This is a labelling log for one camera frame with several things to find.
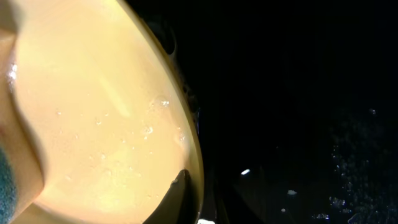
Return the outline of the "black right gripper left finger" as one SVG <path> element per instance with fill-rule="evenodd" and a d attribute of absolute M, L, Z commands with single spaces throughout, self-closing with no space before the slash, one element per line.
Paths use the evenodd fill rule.
<path fill-rule="evenodd" d="M 182 169 L 143 224 L 196 224 L 199 214 L 193 180 L 189 171 Z"/>

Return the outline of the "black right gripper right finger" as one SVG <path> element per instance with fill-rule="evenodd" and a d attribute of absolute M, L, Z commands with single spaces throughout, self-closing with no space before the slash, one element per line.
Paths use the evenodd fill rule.
<path fill-rule="evenodd" d="M 214 170 L 205 172 L 205 196 L 202 223 L 255 224 L 258 218 L 244 203 L 232 185 L 220 182 Z"/>

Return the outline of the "yellow plate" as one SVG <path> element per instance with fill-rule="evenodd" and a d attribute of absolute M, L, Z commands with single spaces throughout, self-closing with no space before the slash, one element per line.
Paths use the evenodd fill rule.
<path fill-rule="evenodd" d="M 143 223 L 182 169 L 201 212 L 182 83 L 124 1 L 2 0 L 1 29 L 16 35 L 12 104 L 44 181 L 11 223 Z"/>

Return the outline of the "green yellow sponge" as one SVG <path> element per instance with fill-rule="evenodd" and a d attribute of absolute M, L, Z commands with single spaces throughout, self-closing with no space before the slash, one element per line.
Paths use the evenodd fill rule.
<path fill-rule="evenodd" d="M 9 72 L 15 33 L 1 29 L 1 223 L 18 217 L 41 193 L 39 162 L 12 104 Z"/>

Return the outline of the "round black tray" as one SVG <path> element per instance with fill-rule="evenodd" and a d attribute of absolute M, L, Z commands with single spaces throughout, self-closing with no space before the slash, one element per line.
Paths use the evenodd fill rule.
<path fill-rule="evenodd" d="M 258 223 L 397 222 L 396 1 L 131 1 Z"/>

